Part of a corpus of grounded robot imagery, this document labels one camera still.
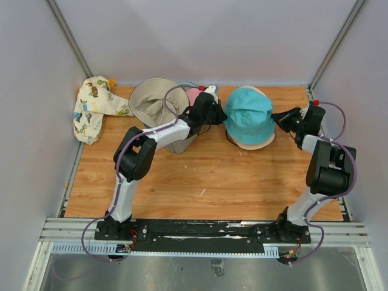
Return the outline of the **pink bucket hat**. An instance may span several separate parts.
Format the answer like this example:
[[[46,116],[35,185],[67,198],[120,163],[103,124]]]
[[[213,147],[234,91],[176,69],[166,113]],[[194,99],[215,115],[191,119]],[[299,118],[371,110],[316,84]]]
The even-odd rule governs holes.
[[[186,91],[186,95],[189,99],[189,106],[194,105],[196,98],[199,96],[201,91],[198,88],[190,88]]]

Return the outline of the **grey plastic laundry basket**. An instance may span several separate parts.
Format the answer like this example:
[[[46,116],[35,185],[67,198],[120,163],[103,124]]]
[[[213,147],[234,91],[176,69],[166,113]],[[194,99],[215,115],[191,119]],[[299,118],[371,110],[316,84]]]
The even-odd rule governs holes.
[[[200,86],[191,82],[181,82],[174,88],[199,89],[199,87]],[[220,104],[219,99],[215,99],[215,102],[216,104]],[[159,136],[166,139],[165,141],[160,141],[160,144],[172,153],[182,153],[193,140],[200,135],[202,127],[205,126],[189,120],[189,110],[191,107],[192,106],[188,106],[180,115],[177,115],[173,121],[167,123],[158,130]]]

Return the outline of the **khaki wide brim hat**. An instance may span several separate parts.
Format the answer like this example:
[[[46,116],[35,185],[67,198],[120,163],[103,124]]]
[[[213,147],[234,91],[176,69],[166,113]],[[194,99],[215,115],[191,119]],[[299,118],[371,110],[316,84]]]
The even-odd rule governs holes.
[[[186,92],[175,86],[173,81],[162,78],[143,81],[132,91],[129,109],[148,127],[173,121],[189,106]]]

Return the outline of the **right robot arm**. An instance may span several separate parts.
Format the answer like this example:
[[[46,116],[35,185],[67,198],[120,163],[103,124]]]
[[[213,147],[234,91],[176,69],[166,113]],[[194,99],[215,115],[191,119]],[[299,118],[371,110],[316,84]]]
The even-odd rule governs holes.
[[[346,196],[355,185],[357,151],[320,133],[325,114],[317,101],[311,102],[306,109],[295,107],[272,114],[281,130],[294,133],[297,147],[311,154],[306,173],[307,188],[266,230],[280,243],[309,243],[311,217],[328,202]]]

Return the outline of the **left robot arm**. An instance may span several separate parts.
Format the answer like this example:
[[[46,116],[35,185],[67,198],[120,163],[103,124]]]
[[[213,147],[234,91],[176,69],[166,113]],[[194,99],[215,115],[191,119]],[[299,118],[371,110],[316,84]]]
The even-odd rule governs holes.
[[[115,194],[104,221],[118,240],[130,233],[132,203],[140,180],[148,174],[156,151],[173,142],[197,135],[203,126],[220,125],[226,119],[216,92],[209,86],[173,121],[141,130],[131,127],[113,157],[116,170]]]

